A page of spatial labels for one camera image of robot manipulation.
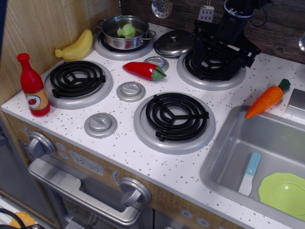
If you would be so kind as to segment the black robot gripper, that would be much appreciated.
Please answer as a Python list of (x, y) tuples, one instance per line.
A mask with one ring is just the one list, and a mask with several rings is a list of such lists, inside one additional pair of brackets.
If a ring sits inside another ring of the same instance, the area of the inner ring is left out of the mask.
[(208, 59), (209, 50), (221, 54), (227, 60), (221, 81), (229, 81), (241, 68), (251, 67), (261, 50), (244, 34), (244, 28), (258, 6), (224, 6), (219, 23), (195, 21), (191, 66), (195, 70), (212, 69)]

